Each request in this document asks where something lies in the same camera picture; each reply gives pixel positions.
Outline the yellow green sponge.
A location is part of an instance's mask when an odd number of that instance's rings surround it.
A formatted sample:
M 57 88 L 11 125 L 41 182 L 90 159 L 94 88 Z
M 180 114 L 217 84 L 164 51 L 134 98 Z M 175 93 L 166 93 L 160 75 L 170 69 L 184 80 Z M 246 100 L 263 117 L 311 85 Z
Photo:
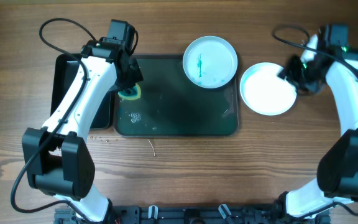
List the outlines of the yellow green sponge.
M 124 100 L 134 101 L 141 97 L 140 86 L 136 83 L 133 87 L 119 91 L 118 96 Z

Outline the white plate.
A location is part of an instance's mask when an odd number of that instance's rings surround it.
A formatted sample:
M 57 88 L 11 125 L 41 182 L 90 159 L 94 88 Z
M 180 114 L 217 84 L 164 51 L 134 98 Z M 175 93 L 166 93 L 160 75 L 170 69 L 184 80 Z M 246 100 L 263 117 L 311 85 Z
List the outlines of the white plate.
M 257 63 L 243 74 L 239 90 L 244 103 L 258 114 L 276 116 L 288 111 L 297 98 L 293 85 L 278 77 L 283 67 L 271 62 Z
M 182 65 L 186 76 L 195 85 L 213 89 L 234 78 L 238 57 L 228 41 L 217 36 L 204 36 L 186 48 Z

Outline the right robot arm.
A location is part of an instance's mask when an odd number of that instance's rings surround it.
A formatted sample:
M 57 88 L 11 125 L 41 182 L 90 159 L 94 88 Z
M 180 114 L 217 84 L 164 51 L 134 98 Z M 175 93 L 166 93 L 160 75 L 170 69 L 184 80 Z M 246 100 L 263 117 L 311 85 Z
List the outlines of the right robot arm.
M 346 34 L 312 36 L 302 56 L 293 56 L 279 75 L 299 90 L 312 84 L 332 91 L 341 136 L 318 164 L 316 178 L 285 192 L 280 217 L 293 222 L 312 219 L 340 206 L 358 216 L 358 50 L 347 45 Z

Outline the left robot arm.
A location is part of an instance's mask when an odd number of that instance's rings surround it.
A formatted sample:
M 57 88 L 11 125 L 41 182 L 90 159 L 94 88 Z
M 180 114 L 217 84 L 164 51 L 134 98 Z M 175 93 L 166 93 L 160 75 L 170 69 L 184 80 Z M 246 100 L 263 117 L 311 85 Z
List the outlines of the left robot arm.
M 57 109 L 40 129 L 22 137 L 25 166 L 31 188 L 65 203 L 86 223 L 107 219 L 110 201 L 94 186 L 95 165 L 86 146 L 91 123 L 103 98 L 135 86 L 143 77 L 133 40 L 104 37 L 91 40 L 77 59 L 76 76 Z

